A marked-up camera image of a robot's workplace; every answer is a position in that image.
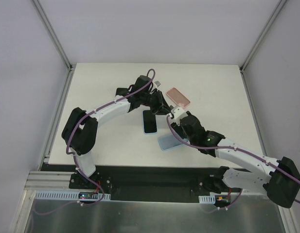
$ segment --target black smartphone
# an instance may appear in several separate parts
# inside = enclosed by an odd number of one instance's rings
[[[157,133],[156,117],[150,110],[143,111],[143,132],[145,134]]]

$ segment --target purple cable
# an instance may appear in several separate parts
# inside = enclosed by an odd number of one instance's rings
[[[206,214],[211,214],[211,213],[213,213],[213,212],[216,212],[217,210],[227,210],[227,209],[229,209],[231,206],[233,206],[233,205],[237,202],[237,200],[240,198],[242,192],[243,192],[243,190],[241,189],[241,191],[239,192],[239,194],[237,195],[237,197],[235,198],[235,200],[234,200],[233,202],[231,202],[230,205],[227,205],[226,207],[221,207],[221,208],[219,208],[219,209],[216,208],[216,209],[213,209],[213,210],[210,210],[210,211],[204,211],[204,210],[202,209],[202,211],[203,211],[204,213],[206,213]]]
[[[167,115],[167,124],[168,124],[168,127],[171,131],[171,133],[175,136],[175,138],[183,143],[184,145],[187,145],[189,147],[192,147],[192,148],[196,148],[196,149],[202,149],[202,150],[213,150],[213,149],[231,149],[231,150],[234,150],[234,147],[232,146],[224,146],[224,147],[198,147],[198,146],[194,146],[194,145],[191,145],[187,142],[184,142],[181,137],[174,131],[174,129],[171,127],[171,124],[169,122],[169,115]],[[244,149],[241,149],[241,148],[236,148],[237,151],[240,151],[240,152],[243,152],[245,154],[248,154],[258,160],[260,160],[261,162],[265,163],[266,165],[270,165],[272,168],[276,169],[277,171],[281,172],[282,174],[284,174],[285,176],[289,177],[290,179],[292,179],[294,182],[300,184],[300,181],[298,179],[296,179],[295,177],[293,177],[292,175],[288,174],[287,172],[285,172],[284,170],[282,170],[281,168],[277,167],[276,165],[270,163],[270,162],[267,162],[265,159],[263,158],[260,158],[259,156],[247,151],[247,150],[244,150]]]
[[[54,212],[56,212],[56,211],[58,211],[58,210],[61,210],[62,208],[66,207],[67,205],[70,205],[70,204],[72,204],[72,203],[77,203],[77,202],[74,201],[74,200],[73,200],[73,201],[69,201],[69,202],[65,203],[64,205],[58,207],[57,209],[54,209],[54,210],[51,210],[51,211],[48,211],[48,212],[44,212],[44,213],[40,213],[40,212],[36,211],[36,209],[35,209],[36,203],[35,203],[34,206],[33,206],[33,208],[32,208],[32,211],[33,211],[35,214],[37,214],[37,215],[45,216],[45,215],[50,215],[50,214],[52,214],[52,213],[54,213]]]

